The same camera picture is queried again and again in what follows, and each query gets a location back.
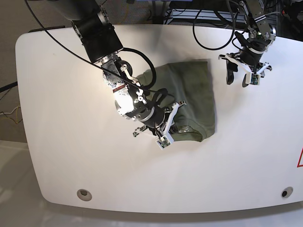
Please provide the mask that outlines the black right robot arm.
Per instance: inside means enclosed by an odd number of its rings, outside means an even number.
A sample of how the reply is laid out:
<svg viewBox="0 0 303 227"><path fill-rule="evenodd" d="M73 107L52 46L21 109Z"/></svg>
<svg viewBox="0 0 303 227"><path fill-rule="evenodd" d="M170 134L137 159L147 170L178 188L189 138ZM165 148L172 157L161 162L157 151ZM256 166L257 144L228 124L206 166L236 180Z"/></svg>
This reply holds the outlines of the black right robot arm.
<svg viewBox="0 0 303 227"><path fill-rule="evenodd" d="M161 106L169 93L165 88L155 87L157 72L153 63L142 52L123 47L103 6L94 0L51 0L49 3L71 21L89 61L94 66L100 63L118 113L140 121L158 137L173 132L173 119L180 105ZM140 55L150 66L151 78L143 82L133 76L132 66L118 56L120 52Z"/></svg>

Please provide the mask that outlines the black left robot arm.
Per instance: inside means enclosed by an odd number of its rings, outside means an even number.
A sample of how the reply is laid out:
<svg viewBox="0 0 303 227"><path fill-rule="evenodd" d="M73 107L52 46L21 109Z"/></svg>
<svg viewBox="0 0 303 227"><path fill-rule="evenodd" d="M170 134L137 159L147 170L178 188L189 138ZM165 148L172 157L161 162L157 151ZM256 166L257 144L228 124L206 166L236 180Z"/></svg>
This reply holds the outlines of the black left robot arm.
<svg viewBox="0 0 303 227"><path fill-rule="evenodd" d="M242 33L234 33L235 39L241 45L239 51L220 56L226 60L226 83L233 83L234 73L241 68L245 72L243 87L259 85L260 79L265 77L265 71L272 70L268 62L261 63L260 59L275 41L276 29L268 23L261 1L242 0L239 6L244 13L246 28Z"/></svg>

